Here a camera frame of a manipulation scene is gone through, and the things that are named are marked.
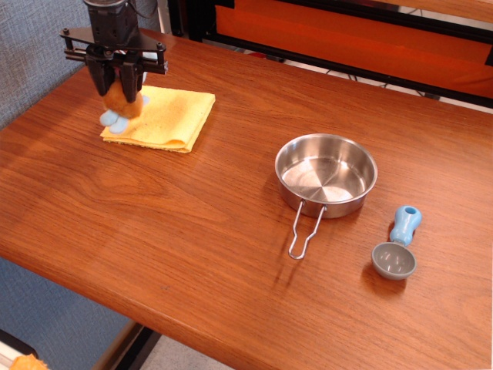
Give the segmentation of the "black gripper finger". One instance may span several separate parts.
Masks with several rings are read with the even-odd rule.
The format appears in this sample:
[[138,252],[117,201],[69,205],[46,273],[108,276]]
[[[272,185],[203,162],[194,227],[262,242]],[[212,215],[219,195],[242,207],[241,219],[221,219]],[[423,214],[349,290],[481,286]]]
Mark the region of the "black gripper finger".
[[128,103],[134,103],[142,89],[144,67],[142,62],[124,62],[120,67],[122,90]]
[[86,66],[88,67],[89,74],[96,86],[98,94],[100,96],[106,95],[115,80],[115,70],[109,63],[109,60],[104,59],[100,55],[87,54]]

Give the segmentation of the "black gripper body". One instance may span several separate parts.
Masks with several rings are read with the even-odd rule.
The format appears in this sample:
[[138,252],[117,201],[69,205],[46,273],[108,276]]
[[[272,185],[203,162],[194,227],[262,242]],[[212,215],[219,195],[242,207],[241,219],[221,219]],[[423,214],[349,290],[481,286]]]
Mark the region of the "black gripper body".
[[135,2],[86,2],[90,26],[85,28],[64,28],[60,36],[65,40],[67,59],[82,62],[88,54],[73,43],[92,45],[96,55],[114,59],[120,64],[122,56],[113,57],[118,51],[127,56],[137,54],[137,61],[143,63],[144,71],[165,74],[168,62],[164,59],[166,46],[144,35],[139,29],[139,13]]

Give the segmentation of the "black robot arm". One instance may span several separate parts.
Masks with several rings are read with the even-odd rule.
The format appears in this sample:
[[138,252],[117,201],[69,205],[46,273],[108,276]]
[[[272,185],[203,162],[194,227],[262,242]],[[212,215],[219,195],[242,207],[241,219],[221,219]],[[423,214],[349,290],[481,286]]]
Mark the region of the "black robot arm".
[[64,28],[65,57],[83,62],[100,96],[119,79],[128,103],[136,101],[146,72],[165,74],[166,46],[139,29],[134,1],[86,1],[91,25]]

